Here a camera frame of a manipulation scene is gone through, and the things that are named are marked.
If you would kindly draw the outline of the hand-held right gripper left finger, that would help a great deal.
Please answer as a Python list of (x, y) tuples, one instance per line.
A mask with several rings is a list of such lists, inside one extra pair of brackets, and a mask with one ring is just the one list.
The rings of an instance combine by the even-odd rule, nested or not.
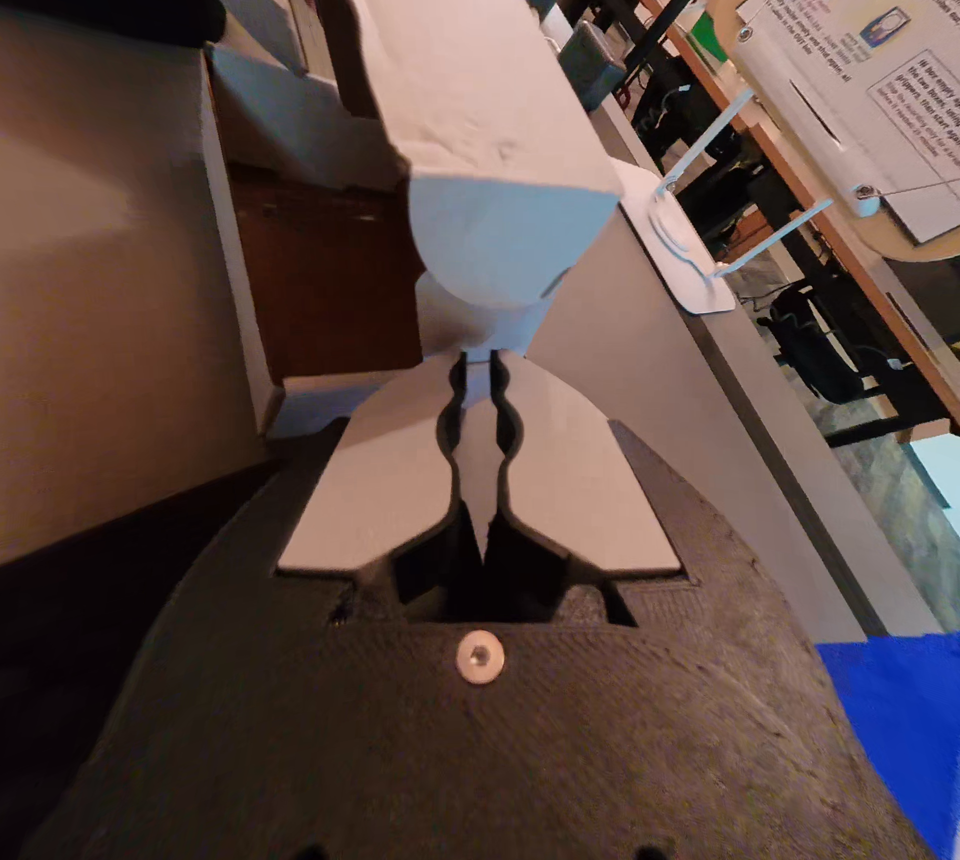
[(461, 506), (464, 353), (402, 372), (354, 410), (276, 564), (357, 578), (441, 535)]

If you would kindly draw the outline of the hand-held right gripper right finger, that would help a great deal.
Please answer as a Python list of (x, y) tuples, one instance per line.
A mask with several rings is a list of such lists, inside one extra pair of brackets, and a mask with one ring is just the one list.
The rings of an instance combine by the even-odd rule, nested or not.
[(509, 527), (601, 577), (677, 576), (681, 560), (606, 415), (514, 351), (493, 352), (489, 373)]

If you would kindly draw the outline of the white cardboard mailer box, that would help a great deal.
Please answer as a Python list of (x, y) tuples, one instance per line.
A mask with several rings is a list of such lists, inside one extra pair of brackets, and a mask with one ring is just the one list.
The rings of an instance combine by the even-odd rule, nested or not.
[(202, 153), (257, 431), (522, 357), (622, 195), (524, 0), (289, 0), (308, 71), (209, 44)]

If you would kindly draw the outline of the blue plastic bin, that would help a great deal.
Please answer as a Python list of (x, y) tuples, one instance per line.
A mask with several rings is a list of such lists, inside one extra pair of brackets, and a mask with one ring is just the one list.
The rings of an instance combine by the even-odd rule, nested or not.
[(817, 646), (870, 761), (936, 857), (958, 858), (959, 633)]

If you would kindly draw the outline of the grey desk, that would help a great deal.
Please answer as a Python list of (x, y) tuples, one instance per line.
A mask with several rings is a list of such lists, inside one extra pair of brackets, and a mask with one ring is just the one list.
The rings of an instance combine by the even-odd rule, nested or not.
[[(2, 11), (2, 563), (265, 457), (201, 156), (201, 57)], [(530, 358), (758, 555), (816, 642), (941, 623), (825, 456), (762, 457), (621, 214)]]

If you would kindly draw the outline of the large dark battery case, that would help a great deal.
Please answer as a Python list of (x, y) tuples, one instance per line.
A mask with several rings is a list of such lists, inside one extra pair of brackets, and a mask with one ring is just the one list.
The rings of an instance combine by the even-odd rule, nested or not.
[(560, 48), (558, 63), (585, 113), (597, 110), (627, 75), (606, 35), (582, 18)]

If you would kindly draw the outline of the small green bin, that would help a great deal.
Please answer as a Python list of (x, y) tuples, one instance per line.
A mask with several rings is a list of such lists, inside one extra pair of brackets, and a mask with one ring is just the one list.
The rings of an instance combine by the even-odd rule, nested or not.
[(702, 50), (718, 63), (723, 64), (728, 61), (728, 56), (717, 39), (714, 20), (706, 10), (702, 11), (694, 22), (690, 29), (690, 36)]

